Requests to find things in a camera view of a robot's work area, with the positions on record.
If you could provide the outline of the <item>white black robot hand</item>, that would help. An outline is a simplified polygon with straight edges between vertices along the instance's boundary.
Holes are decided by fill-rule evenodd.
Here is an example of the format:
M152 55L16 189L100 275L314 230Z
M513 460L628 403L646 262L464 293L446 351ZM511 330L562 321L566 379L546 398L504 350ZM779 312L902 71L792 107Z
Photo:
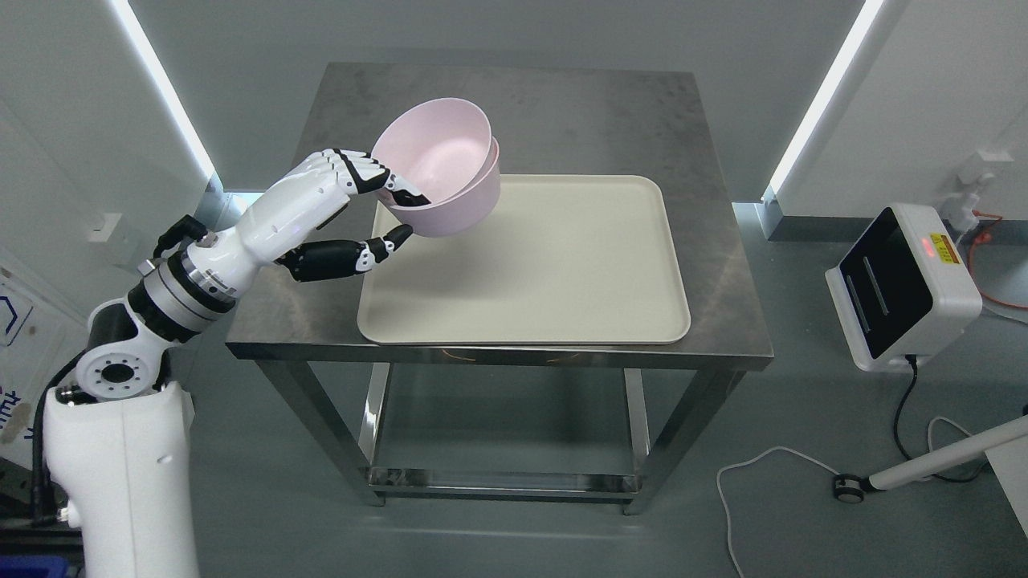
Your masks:
M237 292L250 288L261 268L276 264L298 282L374 270L414 233L411 226L364 241L308 240L344 211L350 200L365 193L384 193L400 207L430 204L418 187L369 153L327 148L308 155L267 188L235 226L220 231L212 244L192 246L190 260Z

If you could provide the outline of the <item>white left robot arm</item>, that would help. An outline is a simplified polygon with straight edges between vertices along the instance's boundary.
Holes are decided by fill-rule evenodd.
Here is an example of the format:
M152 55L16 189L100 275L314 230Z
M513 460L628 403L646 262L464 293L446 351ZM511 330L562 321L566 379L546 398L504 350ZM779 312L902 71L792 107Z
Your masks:
M88 577L198 577L190 496L194 402L166 372L235 305L180 242L210 240L194 217L157 240L139 282L88 317L88 340L43 388L33 416L31 523L81 533Z

